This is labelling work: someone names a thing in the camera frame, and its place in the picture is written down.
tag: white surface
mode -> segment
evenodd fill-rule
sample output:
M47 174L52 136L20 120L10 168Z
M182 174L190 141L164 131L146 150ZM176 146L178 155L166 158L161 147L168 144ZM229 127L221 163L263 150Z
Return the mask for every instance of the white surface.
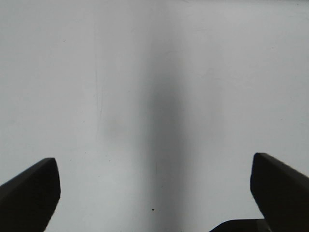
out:
M259 218L255 152L309 175L308 38L307 1L3 0L0 182L56 158L47 232Z

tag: white backdrop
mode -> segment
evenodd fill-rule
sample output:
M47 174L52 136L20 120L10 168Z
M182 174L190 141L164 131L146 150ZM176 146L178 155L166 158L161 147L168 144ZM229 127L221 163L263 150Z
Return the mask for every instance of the white backdrop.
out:
M255 152L309 175L308 38L308 1L1 0L0 182L56 158L47 232L260 218Z

